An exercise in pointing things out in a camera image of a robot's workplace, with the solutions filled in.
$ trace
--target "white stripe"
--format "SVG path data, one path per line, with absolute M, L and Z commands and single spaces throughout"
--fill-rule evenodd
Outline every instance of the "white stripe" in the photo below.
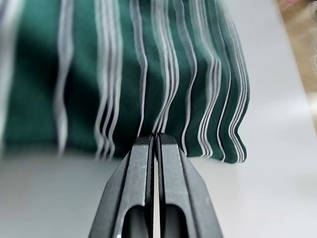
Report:
M 122 35 L 121 35 L 121 25 L 120 25 L 120 11 L 119 11 L 119 3 L 117 0 L 114 0 L 114 13 L 115 13 L 115 30 L 117 30 L 116 33 L 116 55 L 117 55 L 117 61 L 115 62 L 116 72 L 115 72 L 115 88 L 114 88 L 114 114 L 113 119 L 111 121 L 110 129 L 109 129 L 109 141 L 110 141 L 110 153 L 109 157 L 112 158 L 115 152 L 115 145 L 113 142 L 113 132 L 115 129 L 115 126 L 118 121 L 119 116 L 119 105 L 120 105 L 120 94 L 121 94 L 121 80 L 122 80 L 122 61 L 123 61 L 123 44 L 122 44 Z
M 100 158 L 101 151 L 104 147 L 105 140 L 100 132 L 100 124 L 105 111 L 108 98 L 108 64 L 109 40 L 106 6 L 103 0 L 95 0 L 97 40 L 98 40 L 98 86 L 101 94 L 101 101 L 95 123 L 95 139 L 97 142 L 96 159 Z
M 214 59 L 214 65 L 213 67 L 213 75 L 211 78 L 211 90 L 212 90 L 212 94 L 211 94 L 211 101 L 207 110 L 207 116 L 205 119 L 205 125 L 203 126 L 203 138 L 205 139 L 206 144 L 208 145 L 209 153 L 207 153 L 207 156 L 212 156 L 212 148 L 211 145 L 208 141 L 208 137 L 207 137 L 207 132 L 208 132 L 208 127 L 209 127 L 209 122 L 210 122 L 210 118 L 211 118 L 211 113 L 213 111 L 213 108 L 215 106 L 216 100 L 219 96 L 219 92 L 220 92 L 220 87 L 221 87 L 221 61 L 214 49 L 214 46 L 212 44 L 212 39 L 211 39 L 211 34 L 210 34 L 210 30 L 209 30 L 209 24 L 208 24 L 208 19 L 207 19 L 207 14 L 206 14 L 206 6 L 205 6 L 205 1 L 201 1 L 202 4 L 201 6 L 201 16 L 203 16 L 203 21 L 204 21 L 204 27 L 205 27 L 205 31 L 208 32 L 207 34 L 207 42 L 209 44 L 209 48 L 212 52 L 213 55 L 213 59 Z
M 161 115 L 163 113 L 163 110 L 165 108 L 165 105 L 167 104 L 167 100 L 169 98 L 169 84 L 170 84 L 170 73 L 168 69 L 169 65 L 169 55 L 170 49 L 167 48 L 163 29 L 162 29 L 162 23 L 161 23 L 161 16 L 163 14 L 163 4 L 157 0 L 151 0 L 151 16 L 154 18 L 152 19 L 152 28 L 155 32 L 155 41 L 158 46 L 158 52 L 160 54 L 160 64 L 162 64 L 162 59 L 164 59 L 164 69 L 165 69 L 165 75 L 162 73 L 163 82 L 165 82 L 165 97 L 163 100 L 163 104 L 161 106 L 160 112 L 157 116 L 157 119 L 155 121 L 153 132 L 160 132 L 160 125 L 161 125 Z
M 208 66 L 208 71 L 209 73 L 207 73 L 206 75 L 206 109 L 205 109 L 205 113 L 203 115 L 203 118 L 201 120 L 201 123 L 199 125 L 199 131 L 198 131 L 198 142 L 201 146 L 202 149 L 202 156 L 210 156 L 212 154 L 212 148 L 210 143 L 208 142 L 207 139 L 207 133 L 205 133 L 205 131 L 207 131 L 207 121 L 208 121 L 208 116 L 209 116 L 209 112 L 211 113 L 211 110 L 213 108 L 213 101 L 214 98 L 216 98 L 216 92 L 214 91 L 214 87 L 212 84 L 210 84 L 210 81 L 214 82 L 214 75 L 215 71 L 212 73 L 213 69 L 217 66 L 216 63 L 219 62 L 219 60 L 215 60 L 214 55 L 215 53 L 212 50 L 212 46 L 211 46 L 211 39 L 210 39 L 210 32 L 208 27 L 206 26 L 206 19 L 201 19 L 201 16 L 203 16 L 202 13 L 202 9 L 201 6 L 199 5 L 200 0 L 196 0 L 195 1 L 195 7 L 196 7 L 196 17 L 197 17 L 197 23 L 196 26 L 199 29 L 199 35 L 200 38 L 202 40 L 202 44 L 205 48 L 205 51 L 207 52 L 207 54 L 205 55 L 205 58 L 207 60 L 207 62 L 209 63 Z
M 187 29 L 187 25 L 186 25 L 184 3 L 182 0 L 173 0 L 173 4 L 174 4 L 175 12 L 176 12 L 176 24 L 177 24 L 178 35 L 185 49 L 185 54 L 191 68 L 191 81 L 186 92 L 186 100 L 185 100 L 185 107 L 186 107 L 185 125 L 182 132 L 182 137 L 181 137 L 182 149 L 185 155 L 187 155 L 185 136 L 186 136 L 186 132 L 190 122 L 190 116 L 191 116 L 191 95 L 192 95 L 192 88 L 193 88 L 196 75 L 197 75 L 197 59 L 196 59 L 193 43 L 191 41 L 188 29 Z
M 233 47 L 234 47 L 234 54 L 235 54 L 236 64 L 238 65 L 239 78 L 242 78 L 242 74 L 241 74 L 241 70 L 240 70 L 240 66 L 239 66 L 239 60 L 238 60 L 238 56 L 237 56 L 237 51 L 236 51 L 236 47 L 235 47 L 235 39 L 234 39 L 232 31 L 230 29 L 230 24 L 228 22 L 228 17 L 227 16 L 225 16 L 225 21 L 226 21 L 226 24 L 228 26 L 228 29 L 229 29 L 229 32 L 230 32 L 230 36 L 233 39 L 232 43 L 233 43 Z M 231 119 L 231 121 L 229 123 L 229 137 L 230 137 L 230 139 L 232 141 L 234 141 L 234 147 L 235 147 L 235 150 L 236 150 L 236 153 L 237 153 L 237 156 L 238 156 L 238 160 L 240 160 L 240 158 L 243 156 L 243 150 L 241 148 L 241 145 L 239 143 L 238 138 L 236 137 L 236 135 L 234 133 L 233 125 L 234 125 L 234 122 L 235 122 L 235 120 L 237 118 L 238 110 L 239 110 L 239 108 L 241 106 L 242 95 L 243 95 L 243 83 L 240 83 L 240 94 L 239 94 L 239 98 L 238 98 L 237 107 L 236 107 L 236 110 L 234 112 L 234 116 L 232 117 L 232 119 Z
M 73 9 L 73 0 L 61 0 L 57 40 L 58 73 L 53 101 L 53 111 L 57 127 L 58 151 L 60 154 L 65 150 L 68 136 L 64 90 L 74 52 L 72 37 Z
M 107 22 L 105 22 L 105 25 L 107 25 L 108 28 L 108 35 L 105 37 L 109 37 L 109 43 L 110 43 L 110 48 L 109 48 L 109 58 L 108 61 L 106 62 L 107 64 L 110 64 L 109 72 L 108 72 L 108 106 L 107 106 L 107 111 L 106 111 L 106 118 L 105 122 L 103 125 L 103 137 L 106 140 L 105 143 L 105 150 L 104 150 L 104 155 L 103 159 L 106 158 L 106 155 L 109 152 L 109 148 L 114 146 L 112 142 L 110 142 L 109 139 L 109 133 L 108 135 L 106 134 L 106 129 L 109 125 L 111 115 L 114 110 L 114 98 L 115 98 L 115 93 L 114 93 L 114 85 L 115 85 L 115 77 L 116 77 L 116 68 L 117 68 L 117 58 L 118 55 L 116 53 L 116 48 L 117 48 L 117 41 L 115 38 L 116 34 L 116 29 L 115 29 L 115 17 L 114 17 L 114 9 L 113 9 L 113 1 L 112 0 L 106 0 L 107 3 L 106 6 L 106 15 L 108 16 Z
M 8 0 L 0 18 L 0 151 L 13 80 L 15 42 L 24 0 Z
M 237 36 L 237 32 L 236 32 L 236 29 L 233 25 L 233 22 L 232 20 L 230 19 L 230 23 L 231 23 L 231 29 L 233 31 L 233 34 L 234 34 L 234 37 L 235 37 L 235 42 L 237 42 L 237 52 L 238 52 L 238 59 L 239 59 L 239 66 L 241 67 L 242 69 L 242 83 L 243 83 L 243 99 L 242 99 L 242 106 L 241 106 L 241 110 L 239 112 L 239 115 L 237 117 L 237 120 L 234 124 L 234 128 L 233 130 L 235 130 L 237 124 L 238 124 L 238 121 L 240 120 L 241 116 L 242 116 L 242 112 L 245 108 L 245 105 L 246 105 L 246 102 L 247 102 L 247 90 L 248 90 L 248 87 L 247 87 L 247 73 L 246 73 L 246 67 L 245 67 L 245 64 L 244 64 L 244 61 L 242 59 L 242 50 L 241 50 L 241 46 L 239 45 L 239 39 L 238 39 L 238 36 Z M 241 152 L 242 152 L 242 156 L 240 158 L 240 162 L 244 161 L 245 160 L 245 154 L 244 154 L 244 151 L 243 151 L 243 148 L 241 146 L 241 144 L 239 143 L 240 147 L 241 147 Z
M 139 124 L 137 137 L 140 136 L 144 120 L 145 92 L 147 83 L 148 60 L 145 54 L 142 32 L 142 16 L 140 13 L 139 0 L 130 0 L 131 19 L 134 31 L 134 42 L 138 62 L 141 68 L 140 86 L 141 86 L 141 120 Z
M 238 39 L 235 35 L 235 31 L 234 29 L 232 28 L 232 25 L 231 25 L 231 22 L 229 22 L 229 28 L 233 34 L 233 37 L 234 37 L 234 41 L 235 43 L 238 42 Z M 237 54 L 237 65 L 239 67 L 239 80 L 242 80 L 240 82 L 240 90 L 241 90 L 241 100 L 239 101 L 239 106 L 237 107 L 237 114 L 235 115 L 234 117 L 234 120 L 233 120 L 233 123 L 232 123 L 232 128 L 231 128 L 231 131 L 232 133 L 234 134 L 234 136 L 236 137 L 235 135 L 235 128 L 236 128 L 236 125 L 238 123 L 238 120 L 240 119 L 241 117 L 241 114 L 242 114 L 242 111 L 244 109 L 244 105 L 245 105 L 245 102 L 246 102 L 246 83 L 245 83 L 245 78 L 246 78 L 246 73 L 245 73 L 245 70 L 243 68 L 243 66 L 241 65 L 241 57 L 240 57 L 240 53 L 239 53 L 239 46 L 237 44 L 234 45 L 235 47 L 235 52 Z M 239 157 L 238 157 L 238 161 L 241 161 L 243 158 L 244 158 L 244 151 L 243 151 L 243 148 L 238 140 L 238 138 L 236 137 L 236 140 L 237 140 L 237 146 L 239 148 Z
M 168 98 L 167 98 L 167 102 L 165 105 L 163 105 L 162 107 L 162 114 L 161 114 L 161 118 L 159 121 L 159 126 L 158 126 L 158 130 L 159 132 L 165 133 L 165 128 L 166 128 L 166 123 L 168 120 L 168 110 L 170 107 L 170 104 L 175 96 L 178 84 L 177 84 L 177 75 L 179 75 L 178 73 L 178 64 L 176 63 L 177 59 L 175 59 L 175 48 L 174 45 L 172 45 L 172 40 L 171 37 L 169 35 L 169 24 L 167 23 L 168 21 L 168 1 L 165 0 L 164 1 L 164 5 L 162 8 L 163 13 L 160 14 L 160 16 L 162 17 L 162 30 L 164 31 L 164 38 L 165 38 L 165 42 L 167 45 L 167 49 L 168 49 L 168 63 L 169 63 L 169 68 L 170 68 L 170 90 L 168 91 Z
M 201 24 L 198 22 L 198 20 L 196 19 L 196 4 L 194 4 L 194 1 L 189 1 L 189 9 L 190 9 L 190 16 L 191 16 L 191 21 L 192 21 L 192 25 L 193 25 L 193 29 L 194 29 L 194 34 L 195 36 L 200 36 L 201 33 Z M 197 134 L 197 140 L 198 143 L 200 145 L 200 148 L 202 150 L 202 155 L 205 155 L 207 153 L 207 149 L 206 149 L 206 145 L 204 144 L 202 138 L 201 138 L 201 124 L 198 128 L 198 134 Z
M 218 7 L 217 7 L 217 3 L 216 2 L 215 2 L 215 6 L 214 7 L 215 7 L 215 11 L 216 11 L 217 25 L 218 25 L 219 36 L 220 36 L 220 39 L 221 39 L 221 44 L 222 44 L 222 51 L 223 51 L 223 54 L 224 54 L 224 57 L 225 57 L 225 61 L 227 62 L 228 66 L 230 67 L 228 55 L 227 55 L 226 48 L 225 48 L 225 42 L 224 42 L 223 35 L 222 35 L 222 30 L 220 28 L 219 15 L 218 15 L 218 10 L 217 10 Z M 222 157 L 222 161 L 223 162 L 226 159 L 226 154 L 225 154 L 225 151 L 223 149 L 223 146 L 222 146 L 222 143 L 221 143 L 221 140 L 220 140 L 219 131 L 220 131 L 222 118 L 223 118 L 224 112 L 226 110 L 227 103 L 228 103 L 228 98 L 229 98 L 229 94 L 230 94 L 230 87 L 231 87 L 231 70 L 230 69 L 228 70 L 228 77 L 229 77 L 229 82 L 228 82 L 227 94 L 226 94 L 226 98 L 225 98 L 225 101 L 224 101 L 224 105 L 223 105 L 223 108 L 222 108 L 222 112 L 221 112 L 219 123 L 218 123 L 218 127 L 217 127 L 217 141 L 218 141 L 218 145 L 220 147 L 220 150 L 222 152 L 222 156 L 223 156 Z
M 169 17 L 168 17 L 168 1 L 165 5 L 165 20 L 166 20 L 166 30 L 167 30 L 168 41 L 169 41 L 170 47 L 172 49 L 172 67 L 173 67 L 173 72 L 174 72 L 174 77 L 173 77 L 174 81 L 173 82 L 175 83 L 175 86 L 173 87 L 171 97 L 170 97 L 169 102 L 166 105 L 166 108 L 164 111 L 164 121 L 163 121 L 162 129 L 161 129 L 161 131 L 163 133 L 165 133 L 165 128 L 166 128 L 166 124 L 168 121 L 168 114 L 169 114 L 170 105 L 172 104 L 172 102 L 175 98 L 175 95 L 177 93 L 177 89 L 179 86 L 178 59 L 177 59 L 177 54 L 176 54 L 173 38 L 172 38 L 172 33 L 170 31 L 170 24 L 169 24 Z

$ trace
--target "white table surface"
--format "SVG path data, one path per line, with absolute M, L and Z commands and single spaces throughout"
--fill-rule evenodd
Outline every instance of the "white table surface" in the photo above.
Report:
M 241 38 L 251 100 L 240 127 L 247 161 L 193 159 L 225 238 L 317 237 L 317 137 L 273 0 L 226 0 Z M 86 238 L 118 165 L 32 153 L 0 164 L 0 238 Z

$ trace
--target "black plastic tool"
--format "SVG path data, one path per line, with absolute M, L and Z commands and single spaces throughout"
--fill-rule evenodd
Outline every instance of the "black plastic tool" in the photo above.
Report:
M 89 238 L 152 238 L 154 159 L 162 238 L 222 238 L 206 185 L 173 137 L 140 137 L 110 177 Z

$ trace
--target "striped cloth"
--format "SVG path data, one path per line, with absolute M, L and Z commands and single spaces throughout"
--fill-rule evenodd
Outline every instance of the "striped cloth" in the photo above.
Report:
M 187 156 L 246 159 L 249 82 L 219 0 L 1 0 L 0 140 L 124 156 L 164 132 Z

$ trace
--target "green striped fabric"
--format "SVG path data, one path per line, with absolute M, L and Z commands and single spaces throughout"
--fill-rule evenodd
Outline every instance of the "green striped fabric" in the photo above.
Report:
M 221 1 L 3 0 L 0 24 L 5 149 L 122 157 L 164 132 L 187 156 L 246 159 L 249 81 Z

